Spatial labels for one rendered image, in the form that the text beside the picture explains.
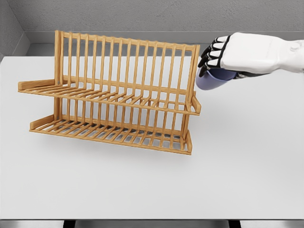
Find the blue cup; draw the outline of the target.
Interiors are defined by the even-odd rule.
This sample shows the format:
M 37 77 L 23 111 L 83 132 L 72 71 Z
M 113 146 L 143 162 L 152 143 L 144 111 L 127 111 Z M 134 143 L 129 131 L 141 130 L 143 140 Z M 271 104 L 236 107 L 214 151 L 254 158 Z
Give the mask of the blue cup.
M 237 72 L 222 68 L 213 68 L 207 70 L 203 76 L 199 76 L 200 71 L 201 68 L 198 68 L 195 83 L 201 90 L 211 90 L 222 86 L 237 75 Z

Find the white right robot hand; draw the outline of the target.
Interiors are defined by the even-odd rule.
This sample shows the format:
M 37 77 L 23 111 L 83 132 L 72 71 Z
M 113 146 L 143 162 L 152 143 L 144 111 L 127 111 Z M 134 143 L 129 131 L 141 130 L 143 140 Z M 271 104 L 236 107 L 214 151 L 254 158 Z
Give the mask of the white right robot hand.
M 281 38 L 251 33 L 218 37 L 201 54 L 199 76 L 212 69 L 235 71 L 236 78 L 269 74 L 278 69 L 281 44 Z

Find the wooden two-tier dish rack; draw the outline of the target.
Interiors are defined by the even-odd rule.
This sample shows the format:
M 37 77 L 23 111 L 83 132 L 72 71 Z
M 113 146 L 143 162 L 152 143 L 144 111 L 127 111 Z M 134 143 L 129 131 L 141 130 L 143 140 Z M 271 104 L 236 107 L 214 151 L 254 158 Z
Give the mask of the wooden two-tier dish rack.
M 54 78 L 19 82 L 51 96 L 53 114 L 32 132 L 191 154 L 188 129 L 199 45 L 55 32 Z

